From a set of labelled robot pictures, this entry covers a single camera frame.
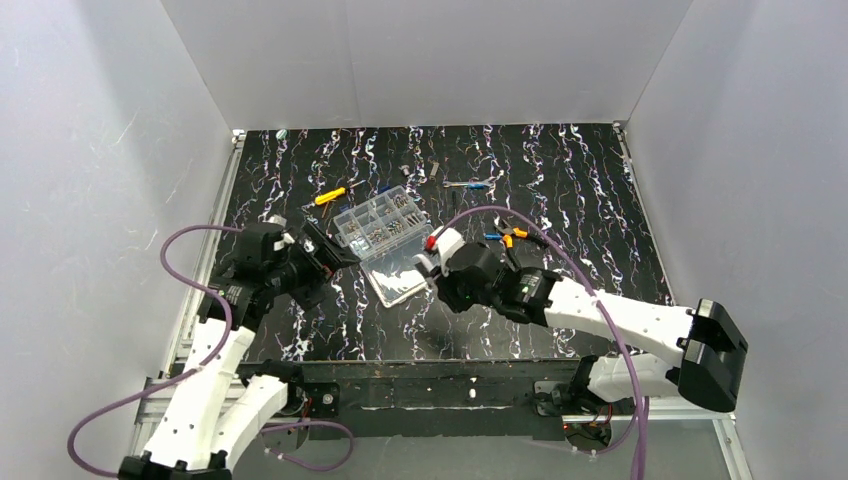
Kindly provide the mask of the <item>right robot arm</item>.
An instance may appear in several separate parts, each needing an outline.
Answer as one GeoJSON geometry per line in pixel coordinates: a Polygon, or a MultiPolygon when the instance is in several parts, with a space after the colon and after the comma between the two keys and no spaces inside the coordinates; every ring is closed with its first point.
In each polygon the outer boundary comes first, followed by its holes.
{"type": "Polygon", "coordinates": [[[655,305],[599,290],[554,271],[516,267],[482,243],[442,236],[427,244],[419,269],[453,312],[474,305],[519,324],[574,329],[622,340],[630,358],[588,356],[553,404],[583,408],[636,397],[681,397],[706,410],[735,410],[749,350],[723,305],[655,305]]]}

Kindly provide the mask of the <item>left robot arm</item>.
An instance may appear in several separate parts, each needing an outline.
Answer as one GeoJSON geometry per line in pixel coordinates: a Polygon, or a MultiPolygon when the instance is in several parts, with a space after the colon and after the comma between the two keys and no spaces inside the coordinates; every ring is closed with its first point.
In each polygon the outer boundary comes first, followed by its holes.
{"type": "Polygon", "coordinates": [[[237,369],[277,298],[301,309],[320,303],[335,273],[359,263],[350,248],[306,222],[291,236],[260,222],[234,229],[236,250],[207,284],[185,368],[141,454],[126,457],[120,479],[229,479],[264,425],[304,389],[300,367],[268,361],[244,379],[244,392],[224,405],[237,369]]]}

